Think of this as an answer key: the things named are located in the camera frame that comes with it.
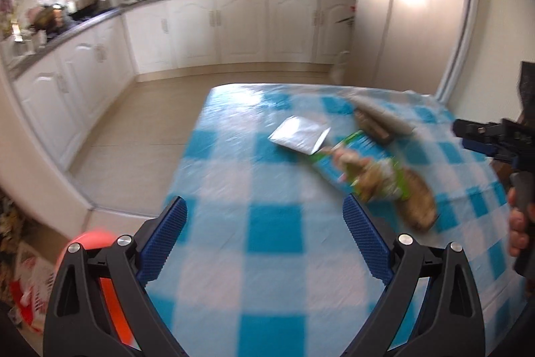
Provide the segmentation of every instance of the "finger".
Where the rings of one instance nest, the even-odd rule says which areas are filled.
[[[511,257],[518,257],[520,255],[520,250],[516,247],[509,247],[509,255]]]
[[[516,190],[514,188],[509,189],[509,192],[507,193],[507,202],[511,206],[516,205]]]
[[[509,235],[509,244],[512,247],[523,250],[528,246],[529,238],[525,233],[520,233],[515,230],[511,231]]]
[[[509,216],[509,228],[516,230],[517,232],[523,232],[526,230],[526,217],[518,209],[513,209]]]

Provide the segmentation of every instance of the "white refrigerator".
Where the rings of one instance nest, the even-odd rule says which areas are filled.
[[[443,93],[459,70],[473,0],[357,0],[348,85]]]

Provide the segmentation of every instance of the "blue and white checkered tablecloth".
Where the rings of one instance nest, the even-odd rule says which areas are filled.
[[[451,114],[411,92],[322,85],[224,85],[207,98],[169,197],[188,222],[148,293],[192,357],[339,356],[383,292],[342,218],[343,194],[268,135],[290,115],[357,130],[344,99],[364,95],[417,126],[389,150],[432,188],[440,217],[421,244],[462,244],[479,289],[488,351],[523,307],[507,255],[505,193],[486,158],[462,149]],[[391,203],[370,204],[398,232]],[[394,345],[414,324],[421,279]]]

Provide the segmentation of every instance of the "beige floor tile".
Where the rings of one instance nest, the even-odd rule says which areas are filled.
[[[103,207],[157,216],[184,152],[182,145],[111,147],[105,183],[92,193]]]
[[[252,71],[136,83],[94,128],[71,166],[82,192],[99,206],[159,214],[208,93],[231,83],[330,80],[327,73]]]

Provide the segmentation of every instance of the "black gripper frame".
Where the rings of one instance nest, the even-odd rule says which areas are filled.
[[[65,252],[46,314],[44,357],[187,357],[136,278],[138,253],[178,199],[159,218],[147,220],[126,246],[116,240],[106,248],[86,251],[80,245]],[[120,341],[101,278],[111,279],[140,350]]]
[[[483,313],[462,247],[426,247],[406,235],[401,239],[411,244],[402,244],[401,234],[382,218],[372,217],[363,204],[360,207],[390,249],[394,276],[342,357],[484,357]],[[389,350],[418,279],[424,277],[429,282],[410,337]]]

